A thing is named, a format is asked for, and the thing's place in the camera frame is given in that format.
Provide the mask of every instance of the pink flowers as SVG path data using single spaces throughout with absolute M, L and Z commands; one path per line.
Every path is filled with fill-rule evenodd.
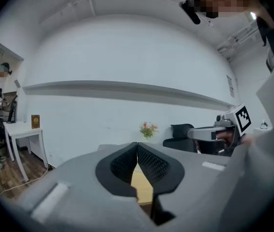
M 157 126 L 153 125 L 148 122 L 143 122 L 143 124 L 140 126 L 140 132 L 143 134 L 145 138 L 153 137 L 156 132 L 159 132 L 157 130 Z

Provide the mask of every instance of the white table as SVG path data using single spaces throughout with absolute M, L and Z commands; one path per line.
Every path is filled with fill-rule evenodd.
M 45 153 L 44 143 L 43 143 L 43 139 L 42 139 L 42 128 L 32 129 L 30 122 L 16 122 L 13 124 L 7 124 L 6 122 L 4 122 L 3 125 L 5 127 L 6 142 L 8 145 L 10 158 L 12 161 L 15 160 L 13 157 L 12 151 L 11 151 L 10 143 L 9 143 L 9 136 L 11 137 L 11 140 L 12 140 L 13 151 L 15 153 L 15 158 L 16 158 L 17 164 L 19 165 L 20 171 L 21 171 L 25 181 L 28 181 L 29 179 L 24 171 L 19 153 L 17 151 L 16 139 L 39 135 L 40 150 L 42 152 L 45 167 L 47 168 L 48 163 L 46 161 L 46 153 Z

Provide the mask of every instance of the table leg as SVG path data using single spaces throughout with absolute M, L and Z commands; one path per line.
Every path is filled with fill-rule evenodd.
M 14 161 L 15 158 L 13 157 L 13 154 L 12 154 L 12 151 L 11 151 L 11 146 L 10 146 L 10 141 L 9 141 L 9 135 L 8 135 L 8 131 L 7 131 L 6 128 L 5 128 L 5 135 L 6 135 L 6 143 L 7 143 L 7 146 L 8 146 L 8 151 L 9 151 L 9 155 L 10 155 L 11 161 Z
M 40 131 L 39 132 L 39 145 L 40 145 L 40 150 L 41 150 L 41 153 L 42 153 L 42 157 L 44 158 L 44 164 L 45 164 L 45 167 L 47 168 L 48 167 L 48 163 L 46 161 L 46 152 L 45 152 L 45 148 L 44 148 L 44 143 L 42 141 L 42 132 Z
M 15 138 L 11 137 L 11 139 L 12 139 L 12 146 L 13 146 L 13 151 L 15 152 L 15 158 L 16 158 L 17 164 L 19 165 L 19 169 L 20 169 L 20 171 L 23 175 L 23 178 L 24 178 L 25 182 L 27 182 L 29 179 L 27 178 L 27 175 L 26 175 L 25 170 L 23 168 L 19 153 L 17 151 Z
M 28 139 L 29 139 L 28 150 L 29 150 L 29 153 L 31 154 L 31 148 L 30 148 L 30 137 L 28 137 Z

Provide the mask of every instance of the wooden floor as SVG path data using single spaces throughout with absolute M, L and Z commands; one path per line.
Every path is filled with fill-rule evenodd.
M 19 155 L 25 173 L 29 178 L 28 182 L 41 177 L 46 172 L 44 163 L 33 154 L 29 154 L 27 150 L 19 151 Z M 18 167 L 16 160 L 11 161 L 10 157 L 7 156 L 7 160 L 3 162 L 3 168 L 0 169 L 0 193 L 3 192 L 1 196 L 14 201 L 20 196 L 20 194 L 24 190 L 26 190 L 33 183 L 35 182 L 31 182 L 21 187 L 17 187 L 12 190 L 3 192 L 4 190 L 8 190 L 10 188 L 25 184 L 25 181 L 23 180 L 23 176 L 21 174 L 21 171 Z

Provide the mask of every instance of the ceiling light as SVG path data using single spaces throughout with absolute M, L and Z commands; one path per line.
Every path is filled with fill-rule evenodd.
M 255 20 L 255 19 L 257 18 L 257 16 L 256 16 L 256 14 L 255 14 L 255 13 L 250 12 L 250 14 L 251 14 L 251 16 L 252 16 L 253 20 Z

